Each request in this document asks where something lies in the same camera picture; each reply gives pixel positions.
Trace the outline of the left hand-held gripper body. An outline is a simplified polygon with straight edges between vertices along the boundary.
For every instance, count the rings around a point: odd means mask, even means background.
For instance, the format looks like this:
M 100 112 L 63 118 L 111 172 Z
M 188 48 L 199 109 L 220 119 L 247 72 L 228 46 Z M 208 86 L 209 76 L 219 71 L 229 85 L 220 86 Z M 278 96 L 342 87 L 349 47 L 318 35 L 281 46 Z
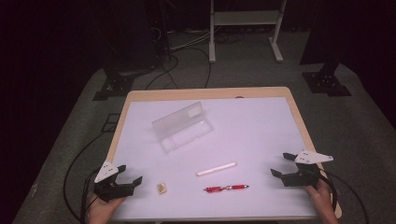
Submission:
M 110 161 L 104 161 L 94 179 L 93 192 L 107 203 L 113 199 L 124 198 L 134 194 L 134 188 L 130 187 L 131 183 L 118 184 L 116 182 L 119 175 L 117 172 L 117 166 Z

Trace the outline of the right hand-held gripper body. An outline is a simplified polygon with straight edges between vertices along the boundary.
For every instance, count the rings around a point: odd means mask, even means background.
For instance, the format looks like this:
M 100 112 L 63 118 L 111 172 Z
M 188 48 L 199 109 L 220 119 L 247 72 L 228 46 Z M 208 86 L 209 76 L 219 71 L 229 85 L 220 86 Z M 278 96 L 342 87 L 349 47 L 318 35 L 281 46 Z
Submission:
M 320 154 L 310 150 L 303 150 L 296 154 L 294 162 L 298 171 L 294 174 L 282 175 L 285 187 L 315 186 L 321 177 L 318 164 L 333 161 L 333 156 Z

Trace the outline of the red pen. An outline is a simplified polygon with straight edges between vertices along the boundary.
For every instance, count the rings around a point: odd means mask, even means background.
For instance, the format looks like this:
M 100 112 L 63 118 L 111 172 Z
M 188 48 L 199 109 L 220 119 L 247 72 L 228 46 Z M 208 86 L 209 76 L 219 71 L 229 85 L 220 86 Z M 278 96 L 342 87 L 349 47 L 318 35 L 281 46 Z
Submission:
M 229 186 L 214 186 L 214 187 L 206 187 L 203 191 L 207 193 L 215 193 L 215 192 L 222 192 L 224 190 L 237 190 L 237 189 L 247 189 L 249 185 L 229 185 Z

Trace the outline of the white pen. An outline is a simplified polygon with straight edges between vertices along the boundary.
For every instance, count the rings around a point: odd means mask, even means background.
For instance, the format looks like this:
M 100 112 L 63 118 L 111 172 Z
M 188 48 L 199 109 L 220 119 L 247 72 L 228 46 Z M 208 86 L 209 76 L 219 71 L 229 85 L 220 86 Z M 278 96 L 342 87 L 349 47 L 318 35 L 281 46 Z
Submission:
M 203 175 L 209 175 L 209 174 L 213 174 L 215 172 L 219 172 L 219 171 L 223 171 L 232 167 L 235 167 L 237 165 L 236 161 L 233 162 L 229 162 L 227 164 L 223 164 L 217 167 L 213 167 L 213 168 L 209 168 L 200 172 L 195 173 L 196 176 L 203 176 Z

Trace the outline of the clear plastic pencil case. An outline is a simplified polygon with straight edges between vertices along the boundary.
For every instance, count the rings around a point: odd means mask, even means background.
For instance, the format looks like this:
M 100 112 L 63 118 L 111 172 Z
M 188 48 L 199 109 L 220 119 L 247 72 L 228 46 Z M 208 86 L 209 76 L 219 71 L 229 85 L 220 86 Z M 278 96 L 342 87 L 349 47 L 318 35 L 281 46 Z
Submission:
M 152 127 L 165 153 L 171 153 L 214 131 L 201 102 L 154 120 Z

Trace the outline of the person's left hand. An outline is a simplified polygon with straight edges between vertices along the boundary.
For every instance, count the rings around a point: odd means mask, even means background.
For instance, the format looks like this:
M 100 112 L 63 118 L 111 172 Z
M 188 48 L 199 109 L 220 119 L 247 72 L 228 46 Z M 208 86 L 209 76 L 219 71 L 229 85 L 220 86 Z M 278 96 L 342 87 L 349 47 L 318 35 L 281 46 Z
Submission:
M 107 203 L 93 194 L 90 198 L 91 206 L 88 212 L 89 224 L 107 224 L 124 201 L 125 198 L 118 198 Z

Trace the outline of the person's right hand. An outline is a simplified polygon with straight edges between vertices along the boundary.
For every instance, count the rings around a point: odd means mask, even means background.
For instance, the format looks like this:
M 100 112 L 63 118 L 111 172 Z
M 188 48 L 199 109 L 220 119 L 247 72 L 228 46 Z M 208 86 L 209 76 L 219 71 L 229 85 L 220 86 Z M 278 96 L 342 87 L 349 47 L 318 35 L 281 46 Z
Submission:
M 320 179 L 315 188 L 306 186 L 304 189 L 310 195 L 313 205 L 320 214 L 333 212 L 331 190 L 323 180 Z

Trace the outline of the white table mat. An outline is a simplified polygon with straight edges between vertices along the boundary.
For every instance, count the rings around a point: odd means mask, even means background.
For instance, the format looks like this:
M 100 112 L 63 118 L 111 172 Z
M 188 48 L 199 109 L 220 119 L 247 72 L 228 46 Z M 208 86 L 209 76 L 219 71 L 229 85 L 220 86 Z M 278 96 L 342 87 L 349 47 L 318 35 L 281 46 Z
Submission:
M 171 153 L 160 146 L 152 122 L 188 106 L 186 101 L 130 104 L 114 162 L 126 165 L 120 182 L 142 184 L 116 212 L 116 220 L 281 219 L 314 217 L 302 188 L 286 188 L 270 169 L 293 173 L 283 153 L 304 150 L 303 138 L 283 97 L 204 100 L 214 131 Z M 236 161 L 209 175 L 195 173 Z M 157 185 L 164 183 L 165 194 Z M 206 187 L 249 185 L 207 193 Z

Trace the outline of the black stand base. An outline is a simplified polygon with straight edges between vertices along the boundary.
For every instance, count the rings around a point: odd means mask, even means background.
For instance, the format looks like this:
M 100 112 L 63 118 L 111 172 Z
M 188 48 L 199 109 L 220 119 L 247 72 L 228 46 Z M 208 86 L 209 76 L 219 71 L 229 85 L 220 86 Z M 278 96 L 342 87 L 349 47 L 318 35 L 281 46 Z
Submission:
M 304 72 L 303 77 L 313 93 L 326 93 L 331 97 L 350 96 L 346 86 L 336 78 L 334 72 L 339 63 L 325 63 L 318 72 Z
M 114 67 L 105 67 L 104 72 L 106 80 L 94 96 L 94 101 L 105 101 L 109 97 L 126 96 L 132 89 L 134 79 L 128 76 L 122 76 Z

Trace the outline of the dark equipment rack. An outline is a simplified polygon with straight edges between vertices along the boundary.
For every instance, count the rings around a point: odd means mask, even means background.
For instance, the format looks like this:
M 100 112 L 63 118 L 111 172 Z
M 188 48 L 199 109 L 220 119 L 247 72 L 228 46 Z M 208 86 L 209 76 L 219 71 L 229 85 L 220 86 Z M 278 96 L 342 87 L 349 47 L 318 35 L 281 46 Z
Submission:
M 163 0 L 106 0 L 115 27 L 114 47 L 138 68 L 160 64 L 168 47 Z

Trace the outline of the white metal stand frame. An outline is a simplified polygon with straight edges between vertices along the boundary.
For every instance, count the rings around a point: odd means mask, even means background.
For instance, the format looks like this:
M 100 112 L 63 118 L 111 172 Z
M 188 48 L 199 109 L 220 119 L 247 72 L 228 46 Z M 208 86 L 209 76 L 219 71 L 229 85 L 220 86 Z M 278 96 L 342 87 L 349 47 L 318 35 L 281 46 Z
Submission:
M 214 9 L 214 0 L 210 1 L 210 23 L 209 23 L 209 58 L 211 63 L 216 61 L 215 28 L 217 26 L 241 26 L 241 25 L 274 25 L 275 30 L 268 37 L 272 51 L 278 63 L 284 61 L 277 44 L 277 39 L 283 21 L 286 4 L 288 0 L 280 0 L 278 10 L 260 11 L 225 11 L 217 12 Z

